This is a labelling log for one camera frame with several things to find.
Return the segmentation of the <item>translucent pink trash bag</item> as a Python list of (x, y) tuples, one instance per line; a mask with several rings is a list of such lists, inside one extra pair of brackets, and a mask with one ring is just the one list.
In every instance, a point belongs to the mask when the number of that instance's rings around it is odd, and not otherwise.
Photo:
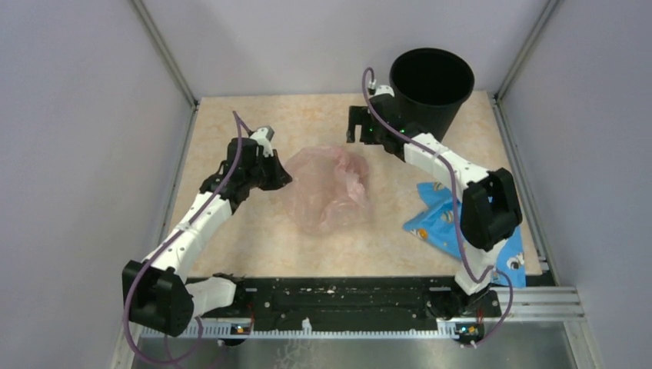
[(362, 155), (337, 145), (305, 147), (284, 169), (291, 176), (281, 190), (284, 209), (301, 232), (332, 234), (371, 220), (370, 168)]

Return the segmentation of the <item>black plastic trash bin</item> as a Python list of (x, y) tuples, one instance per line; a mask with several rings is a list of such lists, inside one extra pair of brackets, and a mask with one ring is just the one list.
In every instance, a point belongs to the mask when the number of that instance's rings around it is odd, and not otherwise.
[(389, 72), (399, 122), (413, 124), (442, 141), (474, 90), (470, 65), (439, 48), (417, 48), (398, 56)]

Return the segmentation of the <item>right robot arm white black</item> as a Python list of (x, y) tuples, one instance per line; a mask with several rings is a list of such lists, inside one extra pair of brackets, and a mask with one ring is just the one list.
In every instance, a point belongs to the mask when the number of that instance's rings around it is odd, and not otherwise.
[(380, 145), (401, 161), (430, 174), (418, 184), (426, 210), (403, 229), (461, 261), (454, 276), (453, 311), (470, 317), (481, 308), (479, 291), (489, 284), (524, 288), (523, 214), (514, 177), (461, 157), (431, 133), (404, 124), (391, 92), (376, 91), (363, 106), (348, 109), (347, 140)]

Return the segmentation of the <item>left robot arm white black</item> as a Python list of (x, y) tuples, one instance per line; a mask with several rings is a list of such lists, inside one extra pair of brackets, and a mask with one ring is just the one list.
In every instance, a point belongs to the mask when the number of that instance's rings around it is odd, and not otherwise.
[(276, 191), (292, 178), (272, 147), (273, 132), (259, 128), (247, 138), (234, 138), (218, 171), (208, 176), (188, 212), (162, 244), (143, 261), (129, 261), (122, 271), (128, 323), (172, 337), (192, 319), (219, 309), (227, 317), (245, 311), (247, 298), (234, 278), (216, 274), (188, 283), (188, 274), (214, 233), (249, 197), (254, 188)]

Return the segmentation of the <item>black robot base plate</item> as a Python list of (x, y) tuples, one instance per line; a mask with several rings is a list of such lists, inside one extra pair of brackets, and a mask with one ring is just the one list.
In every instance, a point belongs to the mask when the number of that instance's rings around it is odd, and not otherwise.
[(239, 278), (233, 303), (210, 318), (252, 318), (254, 330), (430, 331), (455, 318), (501, 316), (497, 293), (467, 296), (452, 277)]

